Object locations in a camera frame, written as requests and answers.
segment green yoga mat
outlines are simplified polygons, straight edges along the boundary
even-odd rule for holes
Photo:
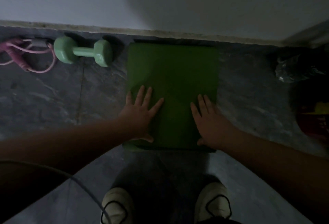
[[[136,98],[141,85],[153,87],[150,107],[160,98],[165,102],[150,124],[153,143],[136,140],[124,147],[143,150],[212,150],[199,147],[200,138],[190,102],[207,94],[216,102],[218,83],[216,48],[203,46],[133,43],[128,51],[128,86]]]

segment sneaker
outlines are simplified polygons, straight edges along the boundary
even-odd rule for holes
[[[123,188],[113,188],[106,193],[102,206],[109,215],[111,224],[132,224],[134,219],[134,203],[130,194]],[[101,224],[110,224],[102,212]]]
[[[195,204],[194,224],[213,217],[229,219],[231,215],[226,187],[220,182],[213,182],[205,186]]]

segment white wall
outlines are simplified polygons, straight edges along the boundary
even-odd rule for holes
[[[0,0],[0,20],[283,40],[329,19],[329,0]]]

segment dumbbell handle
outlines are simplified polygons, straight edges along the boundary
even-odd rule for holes
[[[81,57],[94,57],[94,49],[88,47],[73,47],[73,53]]]

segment pant leg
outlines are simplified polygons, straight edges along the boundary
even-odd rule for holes
[[[208,220],[199,221],[197,224],[241,224],[235,220],[224,219],[223,217],[217,216]]]

